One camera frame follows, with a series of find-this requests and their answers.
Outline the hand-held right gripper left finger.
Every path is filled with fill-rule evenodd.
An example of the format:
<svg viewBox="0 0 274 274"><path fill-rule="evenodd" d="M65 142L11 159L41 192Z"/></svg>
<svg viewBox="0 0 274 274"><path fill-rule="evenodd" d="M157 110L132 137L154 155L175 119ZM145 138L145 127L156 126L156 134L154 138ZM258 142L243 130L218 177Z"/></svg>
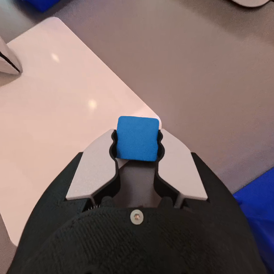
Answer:
<svg viewBox="0 0 274 274"><path fill-rule="evenodd" d="M103 197L118 194L120 175L116 143L116 130L110 129L84 150L68 189L67 200L91 198L100 203Z"/></svg>

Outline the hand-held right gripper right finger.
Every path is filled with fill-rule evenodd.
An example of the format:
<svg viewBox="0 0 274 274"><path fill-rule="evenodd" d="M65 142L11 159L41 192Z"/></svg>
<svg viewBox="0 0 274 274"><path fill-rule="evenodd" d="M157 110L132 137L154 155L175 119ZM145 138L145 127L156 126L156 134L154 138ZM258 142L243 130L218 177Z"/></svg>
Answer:
<svg viewBox="0 0 274 274"><path fill-rule="evenodd" d="M158 131L154 190L160 197L170 197L180 208L185 199L206 201L202 183L191 151L165 129Z"/></svg>

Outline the white whiteboard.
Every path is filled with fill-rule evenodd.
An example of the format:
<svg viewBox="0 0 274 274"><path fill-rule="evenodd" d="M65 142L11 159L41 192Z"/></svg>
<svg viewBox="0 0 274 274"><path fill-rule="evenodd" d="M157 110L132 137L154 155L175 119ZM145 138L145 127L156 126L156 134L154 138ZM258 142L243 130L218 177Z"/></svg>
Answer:
<svg viewBox="0 0 274 274"><path fill-rule="evenodd" d="M120 116L159 117L59 18L8 46L23 73L1 75L0 208L17 246L37 201L78 152Z"/></svg>

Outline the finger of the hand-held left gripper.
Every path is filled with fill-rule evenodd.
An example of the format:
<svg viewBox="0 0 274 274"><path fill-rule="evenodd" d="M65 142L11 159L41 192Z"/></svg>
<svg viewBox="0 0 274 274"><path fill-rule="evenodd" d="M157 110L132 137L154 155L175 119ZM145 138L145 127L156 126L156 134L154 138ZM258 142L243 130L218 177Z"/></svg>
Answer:
<svg viewBox="0 0 274 274"><path fill-rule="evenodd" d="M20 72L22 72L22 65L18 60L17 56L13 53L13 51L8 47L8 45L4 42L4 40L0 37L0 55L4 55L9 58L14 64L18 66Z"/></svg>
<svg viewBox="0 0 274 274"><path fill-rule="evenodd" d="M0 71L7 74L19 75L20 69L8 57L0 56Z"/></svg>

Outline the blue whiteboard eraser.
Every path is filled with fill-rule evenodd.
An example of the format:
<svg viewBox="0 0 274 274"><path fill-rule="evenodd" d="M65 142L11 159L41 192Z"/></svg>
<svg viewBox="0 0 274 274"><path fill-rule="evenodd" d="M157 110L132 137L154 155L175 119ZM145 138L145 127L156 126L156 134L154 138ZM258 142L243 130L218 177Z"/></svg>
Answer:
<svg viewBox="0 0 274 274"><path fill-rule="evenodd" d="M158 153L159 120L121 116L117 124L117 158L154 162Z"/></svg>

